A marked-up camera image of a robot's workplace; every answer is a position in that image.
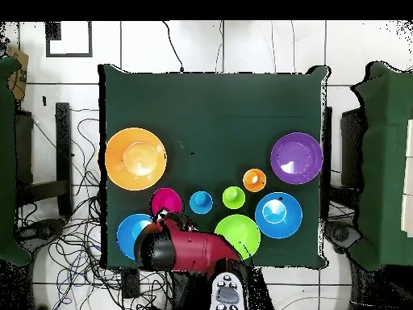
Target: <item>magenta bowl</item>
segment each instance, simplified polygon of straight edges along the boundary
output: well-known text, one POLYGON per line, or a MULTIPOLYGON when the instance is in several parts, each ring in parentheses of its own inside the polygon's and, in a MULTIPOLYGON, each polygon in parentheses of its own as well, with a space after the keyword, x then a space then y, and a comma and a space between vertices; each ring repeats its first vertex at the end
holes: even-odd
POLYGON ((182 201, 174 189, 160 188, 152 195, 150 207, 153 216, 163 208, 168 212, 179 213, 182 211, 182 201))

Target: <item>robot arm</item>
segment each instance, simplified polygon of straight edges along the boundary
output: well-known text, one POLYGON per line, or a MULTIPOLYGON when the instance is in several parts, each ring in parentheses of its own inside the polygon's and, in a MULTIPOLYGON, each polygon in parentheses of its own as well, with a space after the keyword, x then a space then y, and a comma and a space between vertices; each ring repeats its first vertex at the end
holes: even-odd
POLYGON ((211 283, 211 310, 246 309, 240 255, 222 236, 186 230, 173 213, 140 233, 135 257, 142 270, 206 274, 211 283))

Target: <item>black stand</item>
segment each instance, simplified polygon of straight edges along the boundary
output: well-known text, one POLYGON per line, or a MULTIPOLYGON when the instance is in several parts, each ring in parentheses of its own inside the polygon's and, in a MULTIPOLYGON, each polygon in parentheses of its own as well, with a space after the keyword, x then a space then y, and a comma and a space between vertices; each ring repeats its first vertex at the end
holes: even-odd
POLYGON ((72 198, 72 148, 70 109, 68 103, 56 103, 56 181, 31 184, 31 113, 16 112, 16 151, 18 158, 17 206, 22 207, 42 199, 57 197, 61 216, 73 214, 72 198))

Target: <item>purple bowl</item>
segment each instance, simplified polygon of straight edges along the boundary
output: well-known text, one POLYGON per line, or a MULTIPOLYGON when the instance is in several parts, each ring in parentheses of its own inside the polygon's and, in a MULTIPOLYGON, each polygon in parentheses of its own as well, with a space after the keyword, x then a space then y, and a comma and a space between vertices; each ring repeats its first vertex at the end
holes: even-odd
POLYGON ((283 182, 303 184, 312 180, 323 164, 319 142, 306 133, 283 136, 271 151, 271 167, 283 182))

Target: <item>table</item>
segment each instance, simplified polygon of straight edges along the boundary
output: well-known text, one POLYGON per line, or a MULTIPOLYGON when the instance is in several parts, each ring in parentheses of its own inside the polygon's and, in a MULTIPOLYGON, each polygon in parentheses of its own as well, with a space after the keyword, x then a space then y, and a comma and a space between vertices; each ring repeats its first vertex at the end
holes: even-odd
POLYGON ((117 246, 117 228, 130 214, 149 213, 149 199, 156 189, 171 187, 181 196, 184 213, 205 232, 214 232, 217 223, 231 214, 254 218, 256 205, 268 193, 293 195, 303 210, 300 229, 282 240, 261 234, 253 262, 256 266, 325 266, 318 253, 319 178, 300 186, 286 184, 274 175, 269 155, 275 142, 290 132, 305 132, 319 140, 320 90, 327 67, 295 75, 124 73, 111 65, 100 65, 98 72, 102 118, 99 162, 102 201, 107 205, 102 209, 106 214, 106 224, 102 225, 103 265, 136 267, 117 246), (107 179, 104 167, 106 141, 129 127, 156 134, 168 154, 161 180, 144 191, 117 187, 107 179), (245 190, 242 208, 225 208, 223 190, 243 187, 244 172, 251 168, 267 175, 264 190, 245 190), (212 210, 204 216, 195 215, 188 204, 190 196, 200 190, 208 191, 214 200, 212 210))

